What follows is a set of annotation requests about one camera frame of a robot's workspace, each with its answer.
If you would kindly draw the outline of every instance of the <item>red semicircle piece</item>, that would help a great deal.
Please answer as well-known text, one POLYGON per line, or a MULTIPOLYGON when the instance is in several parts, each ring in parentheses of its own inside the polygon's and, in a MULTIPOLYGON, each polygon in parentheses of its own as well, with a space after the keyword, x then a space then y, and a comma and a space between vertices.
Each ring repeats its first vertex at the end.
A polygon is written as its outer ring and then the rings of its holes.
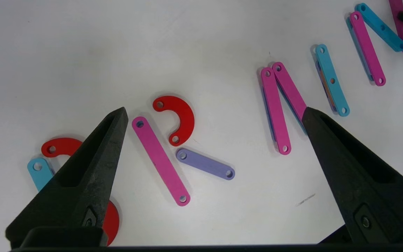
MULTIPOLYGON (((47 158, 55 158, 59 155, 72 156, 80 145, 82 145, 81 141, 71 137, 55 138, 42 145, 41 153, 47 158)), ((113 242, 119 230, 119 213, 111 201, 108 202, 102 229, 107 233, 108 246, 113 242)))
POLYGON ((182 99, 175 96, 161 96, 153 101, 154 110, 161 112, 172 110, 179 117, 178 129, 169 136, 172 146, 180 146, 192 135, 195 126, 194 113, 191 107, 182 99))

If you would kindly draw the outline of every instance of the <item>white surface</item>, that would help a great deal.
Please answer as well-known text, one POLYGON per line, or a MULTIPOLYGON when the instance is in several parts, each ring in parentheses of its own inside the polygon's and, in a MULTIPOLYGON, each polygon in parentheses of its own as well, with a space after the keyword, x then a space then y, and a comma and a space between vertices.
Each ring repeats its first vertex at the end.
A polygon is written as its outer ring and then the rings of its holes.
MULTIPOLYGON (((128 127, 112 190, 113 245, 316 243, 343 224, 309 143, 283 102, 292 152, 278 154, 257 70, 282 61, 307 105, 332 116, 403 175, 403 54, 368 30, 387 77, 368 82, 344 17, 357 2, 0 2, 0 251, 35 196, 26 165, 63 134, 84 139, 110 111, 146 115, 192 200, 177 206, 128 127), (333 115, 310 53, 325 43, 351 114, 333 115), (177 94, 196 125, 185 147, 232 164, 224 181, 173 158, 178 118, 151 102, 177 94), (301 201, 315 194, 308 201, 301 201)), ((367 4, 393 30, 385 0, 367 4)), ((58 169, 57 161, 52 161, 58 169)))

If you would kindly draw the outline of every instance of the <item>red arc piece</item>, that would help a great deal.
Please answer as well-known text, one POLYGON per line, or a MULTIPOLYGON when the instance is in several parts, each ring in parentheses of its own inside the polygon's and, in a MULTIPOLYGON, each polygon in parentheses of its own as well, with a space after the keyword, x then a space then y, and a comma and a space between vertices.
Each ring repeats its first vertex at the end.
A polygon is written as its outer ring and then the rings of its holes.
POLYGON ((59 155, 72 156, 80 145, 82 142, 74 138, 56 138, 45 142, 41 147, 41 153, 47 158, 55 158, 59 155))
MULTIPOLYGON (((42 145, 41 153, 48 158, 55 158, 59 155, 72 156, 80 145, 82 145, 81 141, 71 137, 55 138, 42 145)), ((119 213, 111 201, 108 202, 102 229, 107 233, 108 246, 113 242, 119 230, 119 213)))
POLYGON ((153 108, 158 111, 172 110, 179 117, 178 129, 169 136, 172 146, 180 146, 192 134, 195 125, 194 113, 191 107, 182 99, 175 96, 161 96, 153 101, 153 108))

